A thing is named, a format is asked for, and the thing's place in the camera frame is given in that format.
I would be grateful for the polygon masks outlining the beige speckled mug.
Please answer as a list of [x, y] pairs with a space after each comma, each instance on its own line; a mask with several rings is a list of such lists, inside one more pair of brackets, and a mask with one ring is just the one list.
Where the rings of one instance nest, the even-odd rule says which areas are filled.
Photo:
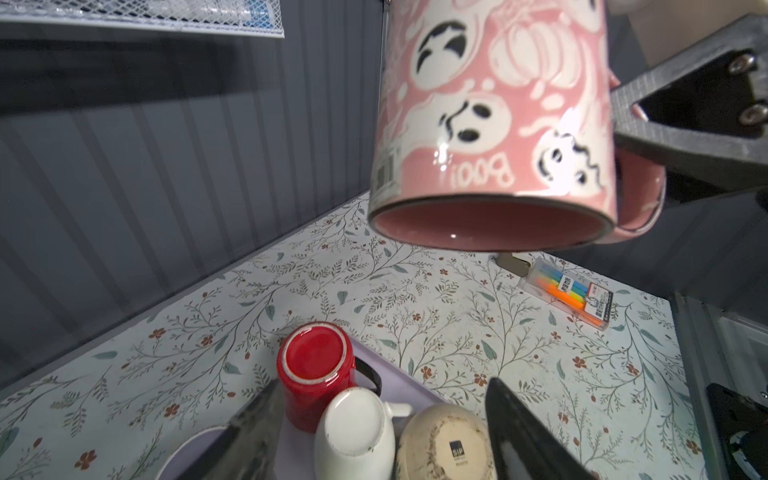
[[413, 416], [398, 440], [395, 479], [497, 477], [486, 424], [452, 404], [435, 404]]

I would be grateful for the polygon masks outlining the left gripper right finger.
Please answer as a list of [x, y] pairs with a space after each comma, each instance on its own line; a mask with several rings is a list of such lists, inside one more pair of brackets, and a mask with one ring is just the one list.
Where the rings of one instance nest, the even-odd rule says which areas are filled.
[[485, 412], [499, 479], [593, 477], [499, 378], [488, 383]]

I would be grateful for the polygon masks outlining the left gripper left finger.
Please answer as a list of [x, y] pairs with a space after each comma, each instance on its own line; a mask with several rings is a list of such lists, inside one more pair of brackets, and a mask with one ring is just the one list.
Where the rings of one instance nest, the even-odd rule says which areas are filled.
[[177, 479], [273, 479], [283, 419], [284, 395], [280, 382], [272, 380]]

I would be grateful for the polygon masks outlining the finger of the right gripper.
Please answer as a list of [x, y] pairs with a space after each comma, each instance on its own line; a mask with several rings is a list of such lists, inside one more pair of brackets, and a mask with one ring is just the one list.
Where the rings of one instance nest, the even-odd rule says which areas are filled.
[[610, 99], [619, 149], [720, 192], [766, 187], [766, 16], [741, 17]]

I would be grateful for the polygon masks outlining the pink ghost mug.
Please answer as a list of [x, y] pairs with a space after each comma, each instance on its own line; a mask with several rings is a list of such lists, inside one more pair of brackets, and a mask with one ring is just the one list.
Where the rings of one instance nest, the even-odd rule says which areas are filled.
[[395, 1], [368, 219], [389, 239], [560, 250], [648, 232], [666, 172], [617, 148], [601, 1]]

